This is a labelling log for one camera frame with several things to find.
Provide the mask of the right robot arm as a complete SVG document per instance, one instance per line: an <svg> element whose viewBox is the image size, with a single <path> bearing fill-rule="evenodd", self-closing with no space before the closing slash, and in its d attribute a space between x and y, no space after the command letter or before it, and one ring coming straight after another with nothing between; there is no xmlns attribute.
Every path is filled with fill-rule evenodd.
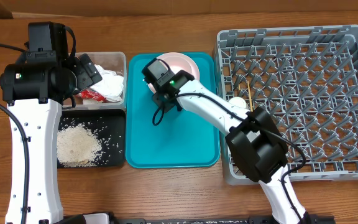
<svg viewBox="0 0 358 224"><path fill-rule="evenodd" d="M286 154L293 143L282 137L264 109L249 111L230 104L184 70L173 73L143 69L142 73L145 81L163 96L158 112L163 113L169 104L176 105L202 117L224 134L235 165L248 179L260 184L277 222L310 222L288 177L292 170Z"/></svg>

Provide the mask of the white cup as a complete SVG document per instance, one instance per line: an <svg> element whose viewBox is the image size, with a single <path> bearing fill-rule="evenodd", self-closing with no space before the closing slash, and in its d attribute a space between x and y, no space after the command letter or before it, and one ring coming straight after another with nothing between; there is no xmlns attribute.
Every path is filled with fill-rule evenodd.
<svg viewBox="0 0 358 224"><path fill-rule="evenodd" d="M234 105L234 106L237 106L239 108L243 108L243 109L249 109L245 99L243 99L242 97L233 97L229 100L229 103Z"/></svg>

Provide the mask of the white rice pile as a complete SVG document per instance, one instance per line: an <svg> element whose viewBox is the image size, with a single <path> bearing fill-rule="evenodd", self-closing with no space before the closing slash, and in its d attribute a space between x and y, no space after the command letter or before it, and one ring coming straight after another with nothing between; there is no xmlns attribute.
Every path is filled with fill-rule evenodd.
<svg viewBox="0 0 358 224"><path fill-rule="evenodd" d="M85 123L64 125L57 135L57 159L62 167L119 166L124 161L122 136L107 127L92 130Z"/></svg>

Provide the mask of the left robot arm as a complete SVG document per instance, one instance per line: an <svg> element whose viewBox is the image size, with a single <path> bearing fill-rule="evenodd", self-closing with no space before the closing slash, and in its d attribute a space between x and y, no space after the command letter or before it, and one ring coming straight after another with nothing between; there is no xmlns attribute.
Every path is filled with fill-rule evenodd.
<svg viewBox="0 0 358 224"><path fill-rule="evenodd" d="M102 79L88 54L29 52L0 78L12 133L11 198L6 223L63 220L57 181L57 133L62 104Z"/></svg>

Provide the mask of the red snack wrapper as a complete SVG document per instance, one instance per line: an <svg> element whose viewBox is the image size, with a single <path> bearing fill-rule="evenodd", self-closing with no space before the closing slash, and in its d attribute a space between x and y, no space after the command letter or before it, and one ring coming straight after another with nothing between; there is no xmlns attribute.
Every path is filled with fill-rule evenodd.
<svg viewBox="0 0 358 224"><path fill-rule="evenodd" d="M83 90L77 94L77 97L83 100L96 100L97 102L104 102L106 100L103 95L93 90Z"/></svg>

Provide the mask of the white napkin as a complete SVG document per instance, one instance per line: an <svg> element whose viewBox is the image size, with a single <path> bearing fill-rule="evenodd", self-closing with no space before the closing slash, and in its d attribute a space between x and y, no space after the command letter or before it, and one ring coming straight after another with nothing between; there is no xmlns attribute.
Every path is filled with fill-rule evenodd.
<svg viewBox="0 0 358 224"><path fill-rule="evenodd" d="M115 71L106 70L100 65L95 64L95 67L101 75L102 80L94 84L91 89L102 95L107 101L121 101L124 89L124 77L118 75Z"/></svg>

